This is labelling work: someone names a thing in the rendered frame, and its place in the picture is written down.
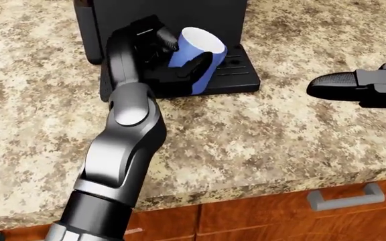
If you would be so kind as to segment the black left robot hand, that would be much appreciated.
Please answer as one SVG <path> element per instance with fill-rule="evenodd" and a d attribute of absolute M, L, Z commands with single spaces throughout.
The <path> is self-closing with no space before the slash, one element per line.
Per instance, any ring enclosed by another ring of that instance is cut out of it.
<path fill-rule="evenodd" d="M 107 40 L 101 64 L 100 96 L 103 102 L 122 84 L 148 85 L 156 98 L 192 95 L 192 85 L 210 66 L 212 54 L 204 52 L 181 68 L 169 68 L 179 50 L 178 38 L 156 15 L 116 29 Z"/>

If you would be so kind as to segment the black coffee machine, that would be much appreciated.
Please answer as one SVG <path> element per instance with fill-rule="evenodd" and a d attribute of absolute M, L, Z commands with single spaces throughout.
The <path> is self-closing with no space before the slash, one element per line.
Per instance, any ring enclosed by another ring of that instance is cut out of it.
<path fill-rule="evenodd" d="M 256 92 L 260 79 L 241 45 L 247 0 L 73 0 L 86 59 L 99 65 L 108 37 L 131 22 L 156 15 L 174 35 L 184 27 L 213 33 L 228 53 L 204 95 Z"/>

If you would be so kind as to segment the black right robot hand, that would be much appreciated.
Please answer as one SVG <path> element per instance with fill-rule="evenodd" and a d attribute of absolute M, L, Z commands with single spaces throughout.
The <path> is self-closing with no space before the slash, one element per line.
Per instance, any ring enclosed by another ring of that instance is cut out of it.
<path fill-rule="evenodd" d="M 314 98 L 359 102 L 363 108 L 386 108 L 386 64 L 378 70 L 355 70 L 320 76 L 306 90 Z"/>

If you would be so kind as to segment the blue mug white inside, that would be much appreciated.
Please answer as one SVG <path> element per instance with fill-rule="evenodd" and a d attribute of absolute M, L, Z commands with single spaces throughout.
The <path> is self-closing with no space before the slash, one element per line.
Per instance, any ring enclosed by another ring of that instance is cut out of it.
<path fill-rule="evenodd" d="M 212 33 L 198 27 L 185 27 L 178 38 L 179 50 L 172 54 L 169 68 L 181 68 L 189 60 L 193 60 L 204 52 L 212 54 L 210 66 L 204 74 L 192 85 L 192 95 L 202 94 L 212 75 L 222 61 L 226 58 L 227 47 Z"/>

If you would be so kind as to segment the wooden drawer front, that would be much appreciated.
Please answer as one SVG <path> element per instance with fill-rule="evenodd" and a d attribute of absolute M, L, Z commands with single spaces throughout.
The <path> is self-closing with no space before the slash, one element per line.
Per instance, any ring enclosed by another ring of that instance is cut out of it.
<path fill-rule="evenodd" d="M 5 241 L 37 241 L 44 240 L 51 224 L 0 230 Z"/>
<path fill-rule="evenodd" d="M 125 241 L 194 241 L 199 206 L 184 206 L 135 212 L 129 221 Z"/>
<path fill-rule="evenodd" d="M 385 201 L 314 211 L 308 192 L 203 204 L 195 241 L 386 241 Z"/>

